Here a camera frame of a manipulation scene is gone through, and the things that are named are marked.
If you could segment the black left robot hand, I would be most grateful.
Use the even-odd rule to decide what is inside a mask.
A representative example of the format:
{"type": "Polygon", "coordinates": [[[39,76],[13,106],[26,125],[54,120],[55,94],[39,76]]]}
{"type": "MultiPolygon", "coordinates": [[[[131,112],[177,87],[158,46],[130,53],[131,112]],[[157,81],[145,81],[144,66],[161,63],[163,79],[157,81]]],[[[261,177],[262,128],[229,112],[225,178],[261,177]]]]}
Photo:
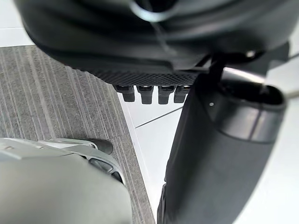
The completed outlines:
{"type": "Polygon", "coordinates": [[[160,224],[231,224],[253,193],[287,101],[266,74],[289,56],[296,0],[17,0],[44,53],[126,102],[183,103],[160,224]]]}

